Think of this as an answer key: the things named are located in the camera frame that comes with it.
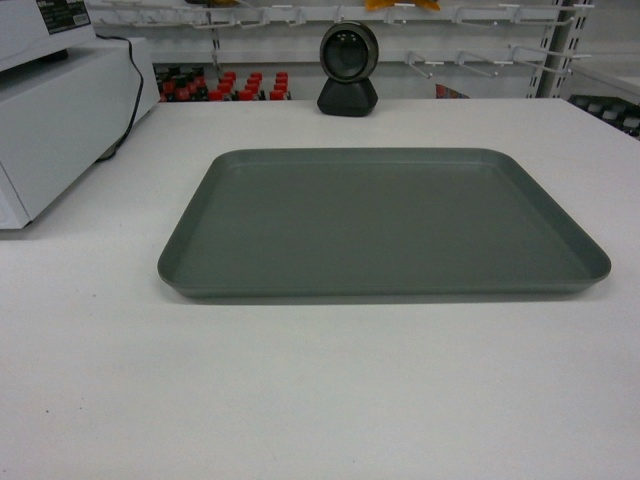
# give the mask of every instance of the white printer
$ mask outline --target white printer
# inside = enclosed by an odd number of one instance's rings
[[[137,121],[159,94],[146,41],[129,40]],[[0,229],[30,223],[118,142],[139,86],[128,44],[96,39],[81,0],[0,0]]]

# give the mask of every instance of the bottle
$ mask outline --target bottle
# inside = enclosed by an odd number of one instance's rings
[[[158,86],[158,93],[160,94],[160,102],[164,103],[167,101],[167,96],[164,94],[164,88],[162,87],[162,80],[156,80],[156,85]]]
[[[627,117],[622,123],[622,131],[632,137],[637,137],[640,134],[638,127],[640,127],[640,118],[638,117]]]
[[[210,102],[222,102],[224,100],[224,94],[220,90],[209,90],[207,98]]]
[[[251,94],[253,95],[252,100],[263,100],[264,98],[260,98],[260,86],[257,83],[247,83],[244,86],[244,90],[242,91],[249,91],[251,92]]]
[[[165,74],[165,76],[162,78],[162,91],[167,98],[167,102],[175,101],[176,82],[170,73]]]
[[[187,87],[187,77],[184,75],[177,75],[174,77],[176,82],[175,87],[175,101],[176,102],[189,102],[191,100],[191,95],[189,94],[189,89]]]
[[[269,100],[284,100],[285,95],[282,90],[271,90],[269,92]]]
[[[617,121],[618,114],[614,110],[605,110],[602,114],[602,120],[615,128],[620,128],[622,123]]]
[[[204,78],[204,67],[194,67],[192,71],[197,88],[198,100],[207,100],[209,89],[207,88],[207,81]]]
[[[169,67],[168,72],[169,72],[169,75],[172,77],[177,77],[178,75],[182,75],[182,69],[180,67]]]
[[[276,83],[289,83],[289,74],[287,72],[276,73]]]
[[[231,91],[232,85],[229,82],[219,82],[218,90],[222,92],[223,99],[225,101],[235,100],[234,95]]]
[[[237,79],[237,75],[236,72],[234,72],[233,70],[229,70],[226,71],[222,74],[222,77],[220,78],[221,82],[229,82],[231,83],[231,85],[236,83],[236,79]]]
[[[587,107],[587,112],[589,112],[591,115],[599,117],[600,114],[602,113],[602,104],[590,103],[589,106]]]
[[[187,90],[189,90],[189,98],[192,102],[198,100],[198,86],[196,85],[196,79],[192,72],[184,74],[187,79]]]
[[[291,100],[291,93],[289,92],[289,85],[286,83],[278,82],[273,86],[274,90],[280,90],[283,92],[287,100]]]
[[[250,102],[256,99],[256,95],[253,90],[244,89],[238,92],[238,100],[241,102]]]

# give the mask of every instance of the yellow package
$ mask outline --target yellow package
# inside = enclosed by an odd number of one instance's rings
[[[393,7],[396,3],[413,3],[414,5],[429,10],[440,10],[438,0],[364,0],[364,6],[367,10],[378,10],[380,8]]]

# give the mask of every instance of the red bottle cap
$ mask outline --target red bottle cap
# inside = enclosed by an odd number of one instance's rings
[[[243,102],[253,100],[254,93],[251,90],[240,90],[238,92],[238,100]]]
[[[176,83],[173,79],[167,79],[162,82],[162,90],[164,93],[173,93],[176,90]]]
[[[218,90],[222,93],[231,93],[232,85],[229,82],[220,82],[218,83]]]
[[[178,100],[179,102],[187,102],[191,100],[189,90],[186,87],[176,88],[176,100]]]
[[[270,91],[269,100],[284,100],[284,92],[282,90]]]
[[[253,95],[257,95],[260,90],[260,85],[257,83],[247,83],[244,87],[245,90],[249,90]]]
[[[223,93],[220,90],[211,90],[209,92],[210,102],[219,102],[223,98]]]

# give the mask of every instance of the label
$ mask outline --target label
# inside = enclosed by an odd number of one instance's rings
[[[51,35],[91,23],[84,0],[40,0],[38,8]]]

